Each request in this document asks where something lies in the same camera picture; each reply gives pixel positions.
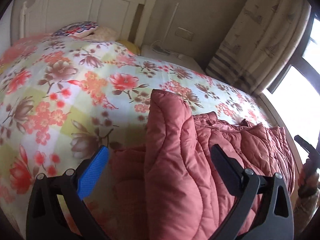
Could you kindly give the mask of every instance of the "quilted jacket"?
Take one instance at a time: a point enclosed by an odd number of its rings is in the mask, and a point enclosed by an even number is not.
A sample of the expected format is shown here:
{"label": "quilted jacket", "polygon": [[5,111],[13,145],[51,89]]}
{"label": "quilted jacket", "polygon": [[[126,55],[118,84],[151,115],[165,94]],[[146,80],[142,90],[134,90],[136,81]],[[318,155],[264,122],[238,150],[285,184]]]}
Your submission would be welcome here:
{"label": "quilted jacket", "polygon": [[[118,151],[112,160],[118,221],[125,239],[207,240],[235,202],[210,159],[219,144],[244,168],[282,173],[289,193],[294,162],[283,128],[230,125],[215,112],[193,116],[173,93],[153,90],[146,145]],[[258,195],[240,233],[253,221]]]}

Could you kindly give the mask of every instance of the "nightstand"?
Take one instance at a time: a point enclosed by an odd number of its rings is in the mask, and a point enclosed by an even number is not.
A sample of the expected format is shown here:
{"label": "nightstand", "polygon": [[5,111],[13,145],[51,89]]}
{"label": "nightstand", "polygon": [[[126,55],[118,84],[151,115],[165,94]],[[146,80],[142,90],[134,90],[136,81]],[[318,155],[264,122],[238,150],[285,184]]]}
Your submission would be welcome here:
{"label": "nightstand", "polygon": [[198,63],[191,57],[182,55],[181,59],[178,58],[176,54],[170,54],[169,56],[164,54],[156,53],[151,49],[149,45],[143,45],[141,49],[141,56],[148,57],[156,60],[167,61],[173,64],[183,66],[185,68],[191,69],[201,74],[205,74],[204,71],[200,68]]}

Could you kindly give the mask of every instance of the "electrical outlet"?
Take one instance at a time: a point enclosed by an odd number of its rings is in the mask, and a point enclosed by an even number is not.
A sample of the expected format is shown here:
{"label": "electrical outlet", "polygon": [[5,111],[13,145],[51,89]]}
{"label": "electrical outlet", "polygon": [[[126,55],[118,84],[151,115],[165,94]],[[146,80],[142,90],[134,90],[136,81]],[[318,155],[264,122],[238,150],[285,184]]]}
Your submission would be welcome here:
{"label": "electrical outlet", "polygon": [[178,37],[181,37],[181,38],[184,38],[188,41],[192,41],[193,39],[193,36],[195,35],[194,33],[186,30],[186,29],[183,29],[181,27],[178,27],[176,32],[174,33],[174,35],[178,36]]}

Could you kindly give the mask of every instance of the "window frame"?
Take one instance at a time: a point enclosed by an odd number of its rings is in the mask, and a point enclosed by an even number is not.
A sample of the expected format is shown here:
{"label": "window frame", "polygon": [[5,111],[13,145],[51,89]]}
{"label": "window frame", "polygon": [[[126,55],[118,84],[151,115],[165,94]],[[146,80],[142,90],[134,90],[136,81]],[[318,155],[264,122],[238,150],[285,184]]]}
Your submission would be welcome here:
{"label": "window frame", "polygon": [[297,46],[295,52],[292,54],[291,58],[289,59],[287,64],[284,66],[282,71],[271,83],[271,85],[267,88],[271,94],[273,94],[273,92],[277,89],[279,84],[284,79],[285,75],[288,73],[289,69],[293,66],[310,82],[310,84],[314,87],[314,89],[320,95],[320,74],[302,57],[310,41],[310,35],[311,35],[314,19],[319,20],[315,12],[311,10],[311,14],[310,14],[309,21],[307,23],[306,30],[301,38],[299,45]]}

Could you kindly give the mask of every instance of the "window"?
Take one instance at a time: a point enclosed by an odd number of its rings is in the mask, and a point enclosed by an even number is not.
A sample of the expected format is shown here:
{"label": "window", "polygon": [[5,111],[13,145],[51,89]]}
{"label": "window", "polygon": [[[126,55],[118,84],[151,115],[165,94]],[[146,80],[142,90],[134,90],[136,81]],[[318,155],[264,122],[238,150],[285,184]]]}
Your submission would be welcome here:
{"label": "window", "polygon": [[[291,59],[264,94],[291,136],[298,134],[316,148],[320,131],[320,21],[314,14]],[[296,145],[305,163],[308,154]]]}

